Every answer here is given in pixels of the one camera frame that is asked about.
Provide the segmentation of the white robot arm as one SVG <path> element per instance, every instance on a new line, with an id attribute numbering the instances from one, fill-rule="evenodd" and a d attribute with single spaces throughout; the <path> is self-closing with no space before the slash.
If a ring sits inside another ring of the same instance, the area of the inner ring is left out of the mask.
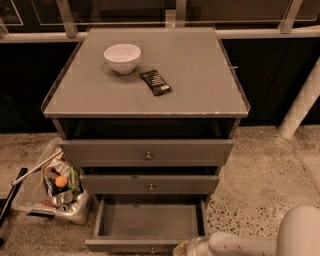
<path id="1" fill-rule="evenodd" d="M 182 242 L 173 256 L 320 256 L 320 210 L 312 206 L 290 209 L 275 239 L 215 232 L 208 238 Z"/>

